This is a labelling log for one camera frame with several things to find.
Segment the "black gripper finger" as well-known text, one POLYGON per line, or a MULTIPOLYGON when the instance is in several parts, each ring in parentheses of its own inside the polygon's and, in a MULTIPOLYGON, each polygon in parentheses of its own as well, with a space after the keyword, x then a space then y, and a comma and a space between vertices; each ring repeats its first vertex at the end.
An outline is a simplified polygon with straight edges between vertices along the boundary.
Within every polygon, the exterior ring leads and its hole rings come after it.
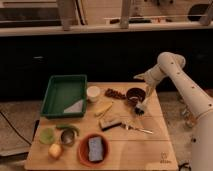
POLYGON ((136 115, 143 115, 145 113, 145 107, 141 102, 138 102, 134 107, 134 111, 136 115))

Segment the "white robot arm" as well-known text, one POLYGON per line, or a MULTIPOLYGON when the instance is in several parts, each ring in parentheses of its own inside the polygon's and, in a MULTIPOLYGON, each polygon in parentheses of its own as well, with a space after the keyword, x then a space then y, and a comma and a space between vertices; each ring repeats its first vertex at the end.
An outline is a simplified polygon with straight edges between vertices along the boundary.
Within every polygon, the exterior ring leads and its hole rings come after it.
MULTIPOLYGON (((191 147, 191 169, 213 171, 213 98, 183 71, 185 64, 186 60, 182 55, 162 52, 154 67, 135 75, 134 79, 146 82, 147 98, 165 77, 172 80, 196 120, 191 147)), ((145 110, 147 98, 140 104, 140 109, 145 110)))

